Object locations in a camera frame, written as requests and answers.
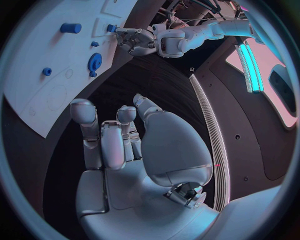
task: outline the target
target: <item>robotic arm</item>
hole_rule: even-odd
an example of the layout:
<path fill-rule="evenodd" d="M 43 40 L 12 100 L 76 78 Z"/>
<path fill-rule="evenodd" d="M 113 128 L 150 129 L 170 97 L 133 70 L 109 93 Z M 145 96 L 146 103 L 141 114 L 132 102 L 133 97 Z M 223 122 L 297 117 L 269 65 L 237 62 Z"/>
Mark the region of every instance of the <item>robotic arm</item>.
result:
<path fill-rule="evenodd" d="M 188 50 L 200 47 L 205 40 L 224 36 L 243 36 L 263 43 L 248 20 L 208 20 L 202 25 L 166 29 L 164 23 L 152 26 L 153 34 L 144 29 L 116 28 L 118 45 L 132 56 L 158 52 L 165 58 L 179 58 Z"/>

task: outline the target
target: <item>white pegboard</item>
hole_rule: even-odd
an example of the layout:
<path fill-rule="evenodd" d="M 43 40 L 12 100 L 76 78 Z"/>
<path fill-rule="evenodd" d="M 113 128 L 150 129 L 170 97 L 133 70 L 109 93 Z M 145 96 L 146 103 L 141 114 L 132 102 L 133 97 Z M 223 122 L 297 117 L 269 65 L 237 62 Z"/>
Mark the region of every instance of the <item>white pegboard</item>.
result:
<path fill-rule="evenodd" d="M 123 27 L 137 0 L 47 0 L 38 3 L 10 38 L 4 94 L 19 117 L 44 138 L 73 100 L 96 78 L 92 54 L 102 55 L 101 75 L 112 66 L 117 40 L 108 24 Z M 61 33 L 64 23 L 81 24 L 78 34 Z M 92 41 L 98 47 L 92 47 Z M 52 74 L 42 74 L 51 68 Z"/>

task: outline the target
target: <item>black floor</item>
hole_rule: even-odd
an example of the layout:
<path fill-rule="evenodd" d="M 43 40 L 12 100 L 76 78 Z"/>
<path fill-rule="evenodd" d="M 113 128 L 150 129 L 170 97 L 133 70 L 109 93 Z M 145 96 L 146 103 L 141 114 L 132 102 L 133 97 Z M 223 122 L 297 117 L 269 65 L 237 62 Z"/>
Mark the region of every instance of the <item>black floor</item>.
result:
<path fill-rule="evenodd" d="M 97 107 L 99 123 L 115 120 L 116 111 L 122 105 L 133 106 L 136 93 L 190 123 L 212 153 L 204 116 L 189 79 L 156 54 L 135 57 L 93 93 L 89 99 Z M 143 137 L 144 124 L 138 116 L 135 124 Z M 83 171 L 81 131 L 79 125 L 71 121 L 51 158 L 43 196 L 45 220 L 71 240 L 87 239 L 75 209 L 77 185 Z M 204 191 L 207 192 L 205 203 L 213 207 L 214 178 L 204 187 Z"/>

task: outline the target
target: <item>blue cylinder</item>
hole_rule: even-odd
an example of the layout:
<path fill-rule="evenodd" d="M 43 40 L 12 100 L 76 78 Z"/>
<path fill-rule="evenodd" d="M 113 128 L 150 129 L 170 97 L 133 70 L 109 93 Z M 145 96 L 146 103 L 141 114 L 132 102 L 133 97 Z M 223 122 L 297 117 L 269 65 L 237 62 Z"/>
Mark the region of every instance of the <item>blue cylinder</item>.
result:
<path fill-rule="evenodd" d="M 78 34 L 82 29 L 80 23 L 64 23 L 60 27 L 62 33 Z"/>
<path fill-rule="evenodd" d="M 52 73 L 52 69 L 50 67 L 45 67 L 43 70 L 42 70 L 42 74 L 46 75 L 46 76 L 50 76 Z"/>

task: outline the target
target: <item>cyan light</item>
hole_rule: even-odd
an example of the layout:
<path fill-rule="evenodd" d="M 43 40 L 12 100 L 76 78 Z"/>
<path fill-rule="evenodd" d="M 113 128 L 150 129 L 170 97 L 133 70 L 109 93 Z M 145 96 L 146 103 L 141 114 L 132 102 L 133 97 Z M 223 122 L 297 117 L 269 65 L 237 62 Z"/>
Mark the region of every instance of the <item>cyan light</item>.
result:
<path fill-rule="evenodd" d="M 242 54 L 243 54 L 243 56 L 245 58 L 247 67 L 249 69 L 250 80 L 251 80 L 251 85 L 252 85 L 252 91 L 253 92 L 259 92 L 260 91 L 259 80 L 257 78 L 255 67 L 254 67 L 252 59 L 250 57 L 250 54 L 247 51 L 247 48 L 246 48 L 246 46 L 244 44 L 241 44 L 239 47 L 241 49 L 241 52 L 242 52 Z"/>
<path fill-rule="evenodd" d="M 261 76 L 261 73 L 260 73 L 260 69 L 259 69 L 259 66 L 258 66 L 258 63 L 256 62 L 255 60 L 255 57 L 254 57 L 254 54 L 250 48 L 250 46 L 247 44 L 246 45 L 246 48 L 248 50 L 248 53 L 250 54 L 250 57 L 252 59 L 252 63 L 254 64 L 254 68 L 255 68 L 255 72 L 256 72 L 256 77 L 258 79 L 258 85 L 259 85 L 259 91 L 263 91 L 264 90 L 264 85 L 263 85 L 263 80 L 262 80 L 262 76 Z"/>

